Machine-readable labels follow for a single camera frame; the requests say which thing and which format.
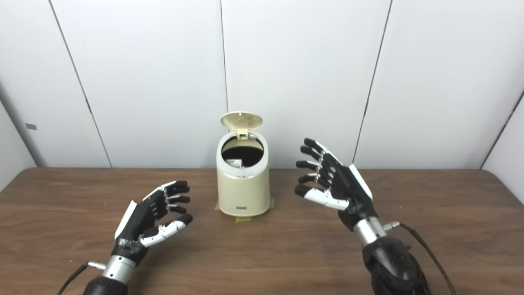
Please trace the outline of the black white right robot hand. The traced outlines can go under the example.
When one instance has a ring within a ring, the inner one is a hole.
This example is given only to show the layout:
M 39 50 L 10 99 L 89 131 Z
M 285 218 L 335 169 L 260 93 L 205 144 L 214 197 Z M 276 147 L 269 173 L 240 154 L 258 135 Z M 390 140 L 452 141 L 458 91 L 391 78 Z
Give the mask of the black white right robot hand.
M 336 209 L 339 219 L 351 232 L 362 220 L 369 222 L 378 217 L 372 192 L 353 164 L 345 166 L 325 146 L 310 138 L 305 138 L 300 151 L 314 161 L 296 162 L 298 168 L 312 170 L 299 178 L 294 189 L 296 195 Z

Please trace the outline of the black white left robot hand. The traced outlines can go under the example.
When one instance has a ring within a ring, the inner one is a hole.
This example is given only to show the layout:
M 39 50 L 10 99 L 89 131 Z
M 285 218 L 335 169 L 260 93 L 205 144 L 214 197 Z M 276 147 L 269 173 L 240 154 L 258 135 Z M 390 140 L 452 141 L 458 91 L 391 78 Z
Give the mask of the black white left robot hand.
M 180 206 L 190 202 L 184 196 L 189 191 L 187 181 L 172 181 L 154 189 L 140 203 L 131 201 L 115 232 L 111 256 L 122 256 L 139 266 L 151 246 L 184 229 L 193 221 Z

